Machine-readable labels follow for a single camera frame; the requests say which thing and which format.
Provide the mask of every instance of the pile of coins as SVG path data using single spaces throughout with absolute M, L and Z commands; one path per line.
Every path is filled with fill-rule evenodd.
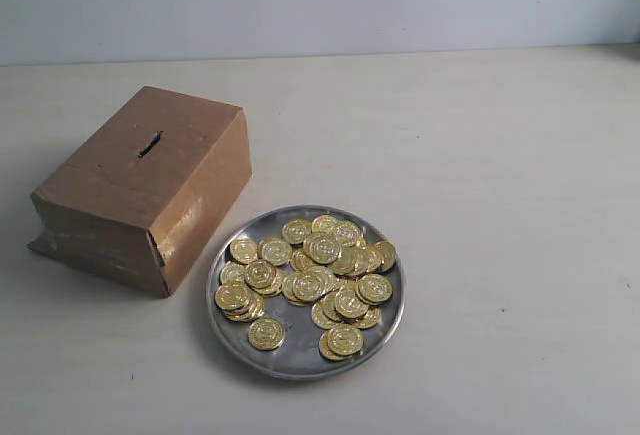
M 258 350 L 278 348 L 285 335 L 281 322 L 263 317 L 265 298 L 282 293 L 292 305 L 311 305 L 313 322 L 326 330 L 318 342 L 320 354 L 339 361 L 361 352 L 361 330 L 380 322 L 379 305 L 393 294 L 379 273 L 395 264 L 394 246 L 368 245 L 361 227 L 331 215 L 291 220 L 282 227 L 282 238 L 256 243 L 241 237 L 229 249 L 234 261 L 220 271 L 215 302 L 229 320 L 253 322 L 248 337 Z M 293 272 L 283 270 L 287 264 Z

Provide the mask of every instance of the coin slot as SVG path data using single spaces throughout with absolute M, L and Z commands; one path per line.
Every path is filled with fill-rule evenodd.
M 158 142 L 162 138 L 162 133 L 162 130 L 160 130 L 159 132 L 153 134 L 151 140 L 149 140 L 149 143 L 147 143 L 144 148 L 138 150 L 138 158 L 143 158 L 153 149 L 153 147 L 158 144 Z

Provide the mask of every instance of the white table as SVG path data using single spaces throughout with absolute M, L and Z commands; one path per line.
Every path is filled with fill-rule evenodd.
M 0 68 L 0 432 L 636 434 L 639 60 L 617 46 Z M 251 182 L 167 300 L 25 248 L 30 191 L 142 85 L 244 106 L 252 144 Z M 387 347 L 311 384 L 232 360 L 203 293 L 235 227 L 299 203 L 372 221 L 409 289 Z

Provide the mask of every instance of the metal plate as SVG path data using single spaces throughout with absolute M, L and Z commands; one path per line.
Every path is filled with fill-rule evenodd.
M 287 380 L 320 380 L 346 372 L 366 362 L 375 355 L 395 331 L 404 308 L 404 274 L 398 257 L 396 264 L 384 274 L 393 285 L 393 296 L 381 306 L 380 323 L 363 330 L 364 349 L 360 355 L 347 360 L 330 362 L 322 358 L 318 351 L 318 340 L 324 330 L 311 320 L 311 306 L 295 307 L 283 295 L 265 299 L 265 316 L 283 323 L 286 330 L 284 343 L 271 352 L 261 352 L 249 345 L 247 332 L 249 325 L 227 320 L 213 301 L 213 294 L 220 285 L 218 275 L 226 262 L 231 260 L 229 244 L 239 236 L 247 236 L 256 242 L 269 236 L 280 236 L 282 226 L 294 218 L 313 220 L 318 215 L 329 214 L 338 219 L 351 220 L 363 227 L 365 240 L 373 244 L 385 240 L 384 236 L 370 223 L 350 213 L 335 208 L 301 205 L 281 208 L 261 215 L 238 230 L 223 246 L 211 266 L 207 278 L 207 308 L 214 333 L 233 355 L 253 368 L 269 376 Z M 292 271 L 286 265 L 286 271 Z

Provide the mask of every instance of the brown cardboard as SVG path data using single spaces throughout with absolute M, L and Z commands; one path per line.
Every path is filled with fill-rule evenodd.
M 166 297 L 250 176 L 242 108 L 144 87 L 31 194 L 29 248 Z

